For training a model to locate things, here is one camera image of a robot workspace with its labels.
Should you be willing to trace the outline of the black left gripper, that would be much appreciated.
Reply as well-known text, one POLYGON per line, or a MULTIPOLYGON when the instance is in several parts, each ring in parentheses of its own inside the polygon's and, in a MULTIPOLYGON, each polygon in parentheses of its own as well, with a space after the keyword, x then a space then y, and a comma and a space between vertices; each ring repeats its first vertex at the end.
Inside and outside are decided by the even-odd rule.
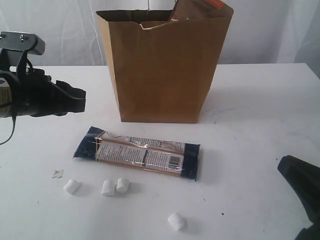
POLYGON ((52 82, 43 69, 34 68, 28 54, 43 55, 46 43, 27 32, 0 33, 0 116, 44 117, 83 113, 86 91, 64 81, 52 82))

